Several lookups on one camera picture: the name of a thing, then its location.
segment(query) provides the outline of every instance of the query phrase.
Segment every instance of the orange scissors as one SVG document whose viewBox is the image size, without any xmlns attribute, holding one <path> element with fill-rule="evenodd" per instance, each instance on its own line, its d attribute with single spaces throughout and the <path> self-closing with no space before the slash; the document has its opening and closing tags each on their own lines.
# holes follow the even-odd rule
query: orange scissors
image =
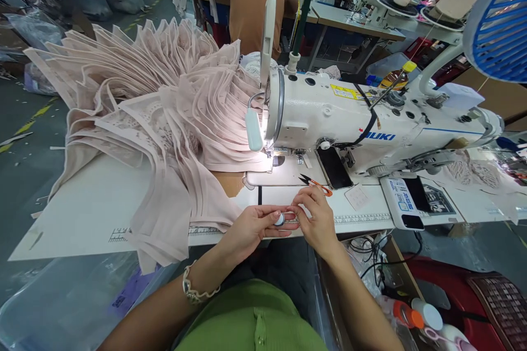
<svg viewBox="0 0 527 351">
<path fill-rule="evenodd" d="M 302 178 L 299 177 L 298 179 L 302 181 L 304 184 L 310 185 L 310 186 L 320 186 L 325 196 L 327 197 L 333 196 L 333 192 L 327 189 L 324 185 L 319 184 L 318 182 L 306 176 L 305 174 L 300 173 L 300 175 L 302 176 Z"/>
</svg>

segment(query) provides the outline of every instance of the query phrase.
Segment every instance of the finger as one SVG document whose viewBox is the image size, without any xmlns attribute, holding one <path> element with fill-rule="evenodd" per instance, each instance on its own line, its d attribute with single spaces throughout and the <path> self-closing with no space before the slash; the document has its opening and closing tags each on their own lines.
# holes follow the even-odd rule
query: finger
<svg viewBox="0 0 527 351">
<path fill-rule="evenodd" d="M 286 221 L 291 221 L 291 220 L 294 220 L 296 218 L 296 214 L 295 213 L 285 213 L 284 214 L 284 219 Z"/>
<path fill-rule="evenodd" d="M 288 237 L 291 235 L 289 230 L 265 229 L 265 237 Z"/>
<path fill-rule="evenodd" d="M 320 188 L 319 186 L 307 186 L 305 188 L 300 189 L 298 191 L 298 194 L 299 195 L 300 194 L 309 195 L 318 204 L 326 202 L 326 197 L 324 196 L 324 193 L 322 192 L 322 188 Z"/>
<path fill-rule="evenodd" d="M 256 212 L 258 213 L 258 217 L 262 218 L 268 214 L 271 214 L 273 211 L 280 211 L 284 212 L 287 211 L 287 206 L 273 206 L 273 205 L 263 205 L 263 206 L 254 206 L 256 208 Z"/>
<path fill-rule="evenodd" d="M 284 223 L 281 226 L 274 226 L 274 225 L 272 225 L 270 227 L 267 227 L 267 229 L 296 230 L 296 229 L 298 229 L 299 226 L 300 226 L 300 224 L 298 222 L 289 222 L 289 223 Z"/>
<path fill-rule="evenodd" d="M 306 229 L 309 224 L 309 219 L 307 218 L 306 212 L 304 209 L 300 206 L 289 206 L 287 208 L 288 211 L 293 211 L 296 214 L 296 217 L 298 218 L 298 222 L 300 223 L 300 226 Z"/>
<path fill-rule="evenodd" d="M 306 194 L 296 195 L 293 199 L 293 202 L 291 203 L 292 206 L 298 206 L 299 204 L 303 204 L 311 212 L 311 214 L 314 214 L 314 211 L 316 211 L 318 207 L 318 204 L 316 204 L 316 202 Z"/>
<path fill-rule="evenodd" d="M 261 229 L 267 228 L 267 227 L 270 227 L 270 226 L 274 225 L 278 221 L 278 218 L 280 217 L 280 214 L 281 214 L 281 211 L 280 210 L 276 210 L 276 211 L 273 211 L 272 213 L 266 215 L 263 218 L 259 218 L 258 221 L 260 223 Z"/>
</svg>

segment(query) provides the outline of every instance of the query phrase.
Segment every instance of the pink fabric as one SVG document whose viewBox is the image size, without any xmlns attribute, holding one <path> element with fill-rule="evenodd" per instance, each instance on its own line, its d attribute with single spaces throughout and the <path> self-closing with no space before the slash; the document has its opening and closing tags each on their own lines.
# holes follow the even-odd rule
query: pink fabric
<svg viewBox="0 0 527 351">
<path fill-rule="evenodd" d="M 70 108 L 64 172 L 50 198 L 101 152 L 131 167 L 148 159 L 148 191 L 126 238 L 149 273 L 188 257 L 190 225 L 226 231 L 240 214 L 210 170 L 270 170 L 245 131 L 259 87 L 238 64 L 239 41 L 218 49 L 187 20 L 157 29 L 146 21 L 135 41 L 116 26 L 94 31 L 96 41 L 70 31 L 49 52 L 26 50 Z"/>
</svg>

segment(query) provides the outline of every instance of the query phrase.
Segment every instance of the green top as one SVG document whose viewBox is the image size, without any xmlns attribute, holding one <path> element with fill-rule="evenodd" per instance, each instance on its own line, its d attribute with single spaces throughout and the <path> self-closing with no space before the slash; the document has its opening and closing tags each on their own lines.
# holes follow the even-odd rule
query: green top
<svg viewBox="0 0 527 351">
<path fill-rule="evenodd" d="M 249 280 L 212 299 L 189 328 L 177 351 L 327 351 L 284 292 Z"/>
</svg>

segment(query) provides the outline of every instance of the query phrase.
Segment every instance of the juki logo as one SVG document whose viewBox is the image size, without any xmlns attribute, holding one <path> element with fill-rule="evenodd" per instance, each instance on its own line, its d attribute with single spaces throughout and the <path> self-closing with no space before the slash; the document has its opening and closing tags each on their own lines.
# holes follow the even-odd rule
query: juki logo
<svg viewBox="0 0 527 351">
<path fill-rule="evenodd" d="M 375 140 L 388 140 L 391 141 L 395 138 L 394 134 L 386 134 L 386 133 L 372 133 L 369 132 L 366 138 L 372 138 Z"/>
</svg>

